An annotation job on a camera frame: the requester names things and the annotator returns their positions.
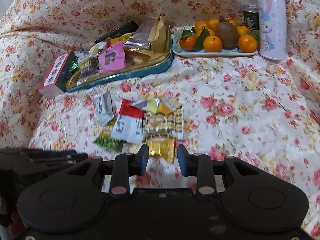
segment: dark green label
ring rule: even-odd
[[[259,29],[259,14],[257,12],[243,11],[245,26],[250,30]]]

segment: red box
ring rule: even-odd
[[[38,88],[42,95],[53,98],[66,92],[68,70],[74,58],[73,51],[68,51],[52,60]]]

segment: black can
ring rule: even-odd
[[[246,5],[243,10],[245,26],[253,31],[259,30],[259,13],[257,5]]]

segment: thermos bottle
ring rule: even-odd
[[[286,59],[286,10],[285,0],[258,0],[261,56]]]

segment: floral fabric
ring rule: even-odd
[[[175,57],[162,74],[64,94],[37,92],[55,55],[89,48],[101,35],[162,13],[172,27],[214,17],[242,22],[252,0],[15,0],[0,22],[0,145],[76,149],[114,159],[93,143],[101,130],[94,103],[110,91],[121,99],[150,93],[183,103],[184,144],[213,160],[235,155],[300,187],[309,198],[303,228],[320,237],[320,0],[286,0],[288,58],[276,64],[251,58]],[[125,145],[136,152],[139,146]],[[195,187],[175,159],[150,158],[132,187]]]

